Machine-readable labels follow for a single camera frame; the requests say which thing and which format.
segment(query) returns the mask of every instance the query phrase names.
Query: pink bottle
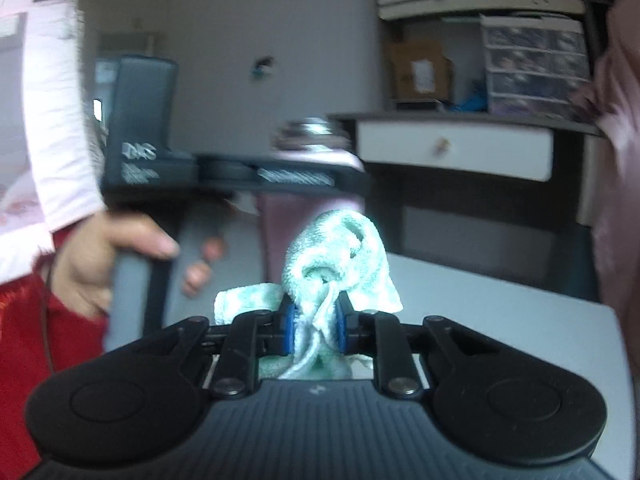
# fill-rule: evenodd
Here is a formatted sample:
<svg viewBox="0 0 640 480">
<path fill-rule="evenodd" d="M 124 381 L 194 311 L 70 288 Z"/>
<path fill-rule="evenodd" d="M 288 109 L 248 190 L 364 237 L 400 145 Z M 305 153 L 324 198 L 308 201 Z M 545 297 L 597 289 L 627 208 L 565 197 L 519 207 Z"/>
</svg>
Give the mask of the pink bottle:
<svg viewBox="0 0 640 480">
<path fill-rule="evenodd" d="M 347 150 L 350 141 L 340 127 L 318 118 L 288 123 L 273 139 L 273 156 L 283 160 L 351 166 L 364 171 L 360 159 Z M 290 243 L 318 215 L 335 209 L 364 213 L 361 196 L 307 196 L 268 193 L 258 195 L 262 255 L 266 280 L 280 283 Z"/>
</svg>

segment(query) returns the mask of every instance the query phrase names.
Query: white drawer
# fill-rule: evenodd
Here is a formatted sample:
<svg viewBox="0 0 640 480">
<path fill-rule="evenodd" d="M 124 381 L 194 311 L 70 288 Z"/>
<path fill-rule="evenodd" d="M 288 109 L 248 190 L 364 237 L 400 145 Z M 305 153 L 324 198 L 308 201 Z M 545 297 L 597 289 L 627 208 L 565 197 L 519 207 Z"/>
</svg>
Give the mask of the white drawer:
<svg viewBox="0 0 640 480">
<path fill-rule="evenodd" d="M 463 121 L 362 121 L 365 162 L 475 171 L 545 181 L 553 133 L 546 128 Z"/>
</svg>

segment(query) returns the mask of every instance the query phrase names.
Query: drawer knob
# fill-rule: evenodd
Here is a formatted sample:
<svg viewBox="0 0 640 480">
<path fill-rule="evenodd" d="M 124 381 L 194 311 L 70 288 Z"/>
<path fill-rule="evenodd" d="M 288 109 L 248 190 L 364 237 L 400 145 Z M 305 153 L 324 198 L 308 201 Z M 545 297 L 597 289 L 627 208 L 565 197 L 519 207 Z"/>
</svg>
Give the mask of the drawer knob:
<svg viewBox="0 0 640 480">
<path fill-rule="evenodd" d="M 449 139 L 445 139 L 441 137 L 436 142 L 435 155 L 436 156 L 445 156 L 451 150 L 451 141 Z"/>
</svg>

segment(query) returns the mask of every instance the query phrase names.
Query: metal bottle lid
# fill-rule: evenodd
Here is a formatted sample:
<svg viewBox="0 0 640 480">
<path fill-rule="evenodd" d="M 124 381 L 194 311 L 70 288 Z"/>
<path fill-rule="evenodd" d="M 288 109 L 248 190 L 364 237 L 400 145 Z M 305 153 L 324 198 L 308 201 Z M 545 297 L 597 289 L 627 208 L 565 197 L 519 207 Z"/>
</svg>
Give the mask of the metal bottle lid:
<svg viewBox="0 0 640 480">
<path fill-rule="evenodd" d="M 348 134 L 335 121 L 311 117 L 290 121 L 273 139 L 276 150 L 348 150 Z"/>
</svg>

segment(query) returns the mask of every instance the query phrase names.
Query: shelf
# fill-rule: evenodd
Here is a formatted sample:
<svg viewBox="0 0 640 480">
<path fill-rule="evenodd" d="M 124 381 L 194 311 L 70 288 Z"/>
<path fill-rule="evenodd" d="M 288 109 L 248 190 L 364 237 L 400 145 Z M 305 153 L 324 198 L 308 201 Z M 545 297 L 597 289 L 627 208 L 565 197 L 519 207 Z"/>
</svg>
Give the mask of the shelf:
<svg viewBox="0 0 640 480">
<path fill-rule="evenodd" d="M 547 119 L 534 116 L 505 116 L 487 113 L 466 112 L 380 112 L 370 114 L 337 114 L 331 117 L 336 121 L 468 121 L 493 124 L 513 124 L 516 126 L 534 126 L 549 128 L 555 132 L 573 132 L 594 137 L 601 137 L 597 126 L 558 119 Z"/>
<path fill-rule="evenodd" d="M 581 16 L 582 0 L 411 0 L 378 8 L 383 20 L 400 20 L 414 16 L 438 16 L 489 10 L 537 10 Z"/>
</svg>

